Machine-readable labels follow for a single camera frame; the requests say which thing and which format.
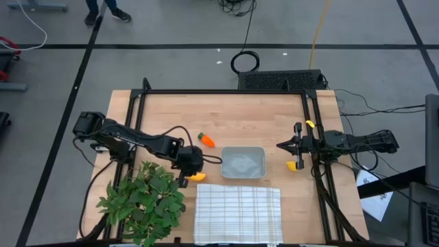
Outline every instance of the checkered cloth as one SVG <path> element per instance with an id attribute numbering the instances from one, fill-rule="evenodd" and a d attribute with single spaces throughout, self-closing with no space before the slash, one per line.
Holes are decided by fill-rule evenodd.
<path id="1" fill-rule="evenodd" d="M 195 244 L 283 243 L 280 189 L 198 185 L 194 239 Z"/>

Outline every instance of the gray floor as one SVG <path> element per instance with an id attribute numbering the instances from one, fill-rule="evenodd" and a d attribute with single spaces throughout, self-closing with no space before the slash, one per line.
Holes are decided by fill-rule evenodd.
<path id="1" fill-rule="evenodd" d="M 435 0 L 404 0 L 425 44 L 438 44 L 439 18 Z M 91 29 L 82 20 L 83 1 L 68 1 L 69 11 L 30 12 L 49 34 L 49 44 L 87 44 Z M 249 43 L 309 44 L 324 1 L 258 0 Z M 120 23 L 105 13 L 97 44 L 242 43 L 249 16 L 235 18 L 220 11 L 216 1 L 119 0 L 133 15 L 132 23 Z M 37 44 L 43 37 L 19 11 L 0 3 L 0 35 L 20 44 Z M 334 0 L 318 43 L 415 44 L 394 0 Z M 82 110 L 107 110 L 112 90 L 139 88 L 147 77 L 155 89 L 235 89 L 237 77 L 230 59 L 237 49 L 95 49 L 86 68 L 49 184 L 27 244 L 73 241 L 91 168 L 73 149 L 71 129 Z M 308 49 L 256 49 L 261 71 L 306 69 Z M 439 64 L 439 51 L 428 51 Z M 0 92 L 0 111 L 9 112 L 13 124 L 0 145 L 0 237 L 2 246 L 16 243 L 29 204 L 47 160 L 67 98 L 80 66 L 82 49 L 41 49 L 22 54 L 10 74 L 14 82 L 27 83 L 26 93 Z M 240 58 L 241 70 L 252 59 Z M 364 95 L 376 108 L 422 104 L 438 90 L 417 50 L 316 50 L 314 68 L 321 69 L 332 89 Z M 366 108 L 361 98 L 337 92 L 345 113 Z M 405 171 L 423 165 L 424 115 L 371 115 L 351 117 L 355 134 L 391 129 L 400 150 L 383 155 L 394 168 Z M 346 132 L 350 132 L 343 119 Z M 85 149 L 89 157 L 93 153 Z M 364 162 L 373 162 L 364 156 Z M 386 165 L 377 172 L 392 175 Z M 398 207 L 403 200 L 392 201 Z M 403 226 L 404 215 L 386 214 Z M 394 243 L 387 227 L 368 219 L 374 240 Z"/>

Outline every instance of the white cable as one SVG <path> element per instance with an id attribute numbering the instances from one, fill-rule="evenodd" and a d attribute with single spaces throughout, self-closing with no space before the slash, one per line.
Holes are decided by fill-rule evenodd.
<path id="1" fill-rule="evenodd" d="M 46 40 L 47 40 L 47 32 L 46 32 L 43 28 L 41 28 L 39 25 L 37 25 L 37 24 L 36 24 L 36 23 L 35 23 L 30 17 L 28 17 L 28 15 L 26 14 L 26 11 L 23 9 L 23 6 L 21 5 L 20 0 L 16 0 L 16 1 L 19 3 L 20 8 L 21 8 L 21 11 L 23 11 L 23 14 L 27 17 L 27 19 L 28 19 L 32 24 L 34 24 L 39 30 L 41 30 L 41 31 L 44 33 L 44 35 L 45 35 L 45 37 L 44 37 L 44 41 L 43 41 L 43 43 L 42 43 L 41 45 L 38 45 L 38 46 L 35 46 L 35 47 L 26 48 L 26 49 L 15 49 L 15 48 L 9 47 L 9 46 L 7 46 L 2 40 L 0 40 L 0 44 L 2 44 L 4 47 L 6 47 L 7 49 L 10 49 L 10 50 L 12 50 L 12 51 L 30 51 L 30 50 L 33 50 L 33 49 L 41 48 L 43 45 L 46 44 Z"/>

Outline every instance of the person's leg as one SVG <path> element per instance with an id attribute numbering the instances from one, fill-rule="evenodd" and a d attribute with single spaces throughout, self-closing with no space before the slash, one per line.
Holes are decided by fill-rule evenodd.
<path id="1" fill-rule="evenodd" d="M 117 7 L 116 0 L 105 0 L 105 3 L 110 9 L 113 17 L 120 19 L 121 21 L 124 22 L 131 21 L 131 16 Z"/>
<path id="2" fill-rule="evenodd" d="M 86 0 L 86 2 L 90 12 L 87 14 L 84 22 L 85 25 L 93 27 L 95 25 L 97 16 L 99 15 L 99 6 L 97 5 L 97 0 Z"/>

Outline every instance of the wooden table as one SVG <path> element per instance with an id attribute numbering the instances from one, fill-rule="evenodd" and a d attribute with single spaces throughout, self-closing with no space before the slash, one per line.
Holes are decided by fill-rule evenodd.
<path id="1" fill-rule="evenodd" d="M 124 124 L 130 91 L 113 91 L 107 118 Z M 343 131 L 337 102 L 333 91 L 318 91 L 320 115 L 325 130 Z M 138 109 L 134 107 L 132 128 Z M 246 185 L 276 187 L 281 190 L 283 239 L 286 244 L 313 243 L 323 244 L 324 233 L 318 194 L 314 178 L 311 176 L 311 159 L 304 155 L 305 168 L 299 172 L 288 170 L 285 162 L 295 160 L 290 153 L 276 148 L 276 144 L 290 139 L 293 125 L 301 121 L 305 125 L 302 101 L 299 95 L 243 95 L 243 94 L 150 94 L 146 96 L 141 130 L 148 134 L 159 134 L 173 126 L 186 127 L 194 140 L 194 145 L 202 148 L 205 154 L 221 155 L 226 146 L 259 146 L 266 155 L 267 175 L 260 180 L 231 180 L 221 176 L 221 166 L 204 164 L 203 171 L 207 177 L 201 183 L 220 185 Z M 207 148 L 196 140 L 198 133 L 204 132 L 215 140 L 216 148 Z M 169 135 L 182 137 L 188 143 L 182 130 Z M 141 161 L 154 161 L 170 170 L 170 162 L 157 159 L 145 149 L 138 148 L 136 166 Z M 341 163 L 351 165 L 346 156 L 339 159 Z M 93 176 L 108 163 L 108 154 L 98 154 Z M 87 234 L 100 220 L 95 205 L 100 196 L 106 196 L 106 185 L 114 179 L 116 165 L 102 173 L 90 190 L 86 206 L 83 229 Z M 365 238 L 368 231 L 355 184 L 355 177 L 349 168 L 332 165 L 333 179 L 337 191 L 339 206 L 349 222 Z M 193 225 L 195 213 L 196 182 L 189 182 L 184 203 L 187 210 L 182 214 L 180 226 L 172 230 L 171 235 L 162 242 L 173 242 L 174 237 L 181 237 L 182 243 L 193 243 Z M 332 238 L 336 239 L 333 214 L 328 208 Z"/>

